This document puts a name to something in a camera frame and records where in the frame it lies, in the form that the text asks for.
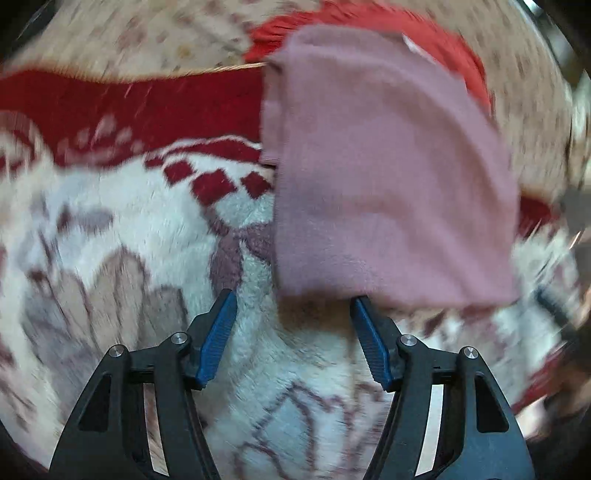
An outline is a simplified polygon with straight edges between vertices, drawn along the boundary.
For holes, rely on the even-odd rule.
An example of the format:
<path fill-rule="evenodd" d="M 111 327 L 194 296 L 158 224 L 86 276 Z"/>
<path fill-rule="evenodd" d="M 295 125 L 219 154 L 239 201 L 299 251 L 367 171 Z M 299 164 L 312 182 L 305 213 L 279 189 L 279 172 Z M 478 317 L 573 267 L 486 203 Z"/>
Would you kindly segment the mauve pink small garment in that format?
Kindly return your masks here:
<path fill-rule="evenodd" d="M 280 296 L 406 307 L 517 299 L 519 188 L 488 111 L 402 34 L 308 25 L 266 62 Z"/>

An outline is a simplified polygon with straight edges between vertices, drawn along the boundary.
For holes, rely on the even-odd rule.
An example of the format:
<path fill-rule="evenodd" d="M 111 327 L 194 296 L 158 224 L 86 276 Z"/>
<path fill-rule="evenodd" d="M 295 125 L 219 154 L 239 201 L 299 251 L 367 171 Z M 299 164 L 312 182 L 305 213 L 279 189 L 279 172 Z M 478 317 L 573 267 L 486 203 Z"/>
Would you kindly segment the red white plush blanket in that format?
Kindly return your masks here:
<path fill-rule="evenodd" d="M 1 424 L 49 474 L 66 422 L 113 345 L 158 346 L 211 310 L 238 313 L 192 394 L 217 479 L 367 479 L 394 399 L 349 304 L 432 349 L 478 350 L 526 441 L 532 479 L 585 479 L 590 350 L 535 299 L 578 305 L 571 239 L 519 188 L 517 299 L 389 307 L 290 300 L 274 261 L 276 168 L 263 162 L 266 65 L 101 83 L 1 81 Z"/>

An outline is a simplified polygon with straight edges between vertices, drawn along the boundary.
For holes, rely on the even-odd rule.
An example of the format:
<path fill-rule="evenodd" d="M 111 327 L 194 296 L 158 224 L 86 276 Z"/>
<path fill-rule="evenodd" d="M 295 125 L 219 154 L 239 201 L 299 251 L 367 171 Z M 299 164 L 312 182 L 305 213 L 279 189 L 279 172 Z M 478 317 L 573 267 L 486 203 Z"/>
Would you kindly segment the floral beige bedspread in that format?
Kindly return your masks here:
<path fill-rule="evenodd" d="M 550 46 L 514 1 L 412 1 L 481 58 L 497 122 L 523 184 L 549 195 L 576 185 L 584 137 Z M 249 31 L 315 1 L 61 1 L 46 29 L 6 64 L 132 77 L 236 65 Z"/>

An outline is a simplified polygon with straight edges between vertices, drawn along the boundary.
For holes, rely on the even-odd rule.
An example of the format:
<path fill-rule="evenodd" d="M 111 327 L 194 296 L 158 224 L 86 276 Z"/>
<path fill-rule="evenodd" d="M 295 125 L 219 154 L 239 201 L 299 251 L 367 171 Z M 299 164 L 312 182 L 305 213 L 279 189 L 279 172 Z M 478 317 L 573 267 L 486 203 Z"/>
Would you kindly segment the red ruffled cushion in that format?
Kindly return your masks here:
<path fill-rule="evenodd" d="M 270 18 L 249 33 L 252 46 L 243 59 L 247 63 L 263 61 L 280 48 L 288 35 L 312 24 L 402 34 L 450 72 L 459 75 L 473 97 L 487 111 L 492 110 L 484 65 L 463 37 L 432 19 L 396 5 L 376 1 L 325 1 L 317 11 L 294 11 Z"/>

